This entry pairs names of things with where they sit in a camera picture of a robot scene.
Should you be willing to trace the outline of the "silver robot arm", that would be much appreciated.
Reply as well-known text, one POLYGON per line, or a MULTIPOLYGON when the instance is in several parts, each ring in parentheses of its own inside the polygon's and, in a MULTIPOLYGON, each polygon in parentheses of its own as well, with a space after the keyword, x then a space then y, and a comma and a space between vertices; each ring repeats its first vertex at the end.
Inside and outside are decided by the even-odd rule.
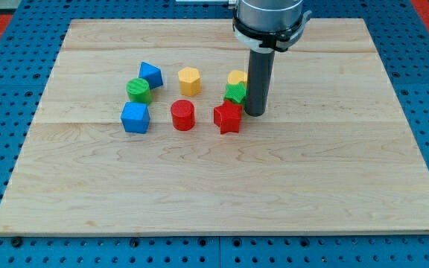
POLYGON ((248 28, 283 31, 301 17, 303 0, 238 0, 235 16, 248 28))

